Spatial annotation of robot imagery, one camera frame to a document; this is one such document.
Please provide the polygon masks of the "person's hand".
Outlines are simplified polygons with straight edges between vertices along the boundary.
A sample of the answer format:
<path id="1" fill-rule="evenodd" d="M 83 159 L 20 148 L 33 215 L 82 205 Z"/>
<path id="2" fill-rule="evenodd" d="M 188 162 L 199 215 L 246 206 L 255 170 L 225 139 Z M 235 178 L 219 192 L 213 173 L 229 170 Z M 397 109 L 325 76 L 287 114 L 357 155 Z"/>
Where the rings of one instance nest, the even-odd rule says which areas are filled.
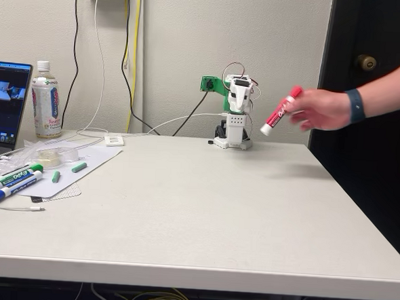
<path id="1" fill-rule="evenodd" d="M 302 131 L 339 130 L 351 123 L 351 102 L 346 93 L 305 90 L 286 106 L 290 121 Z"/>

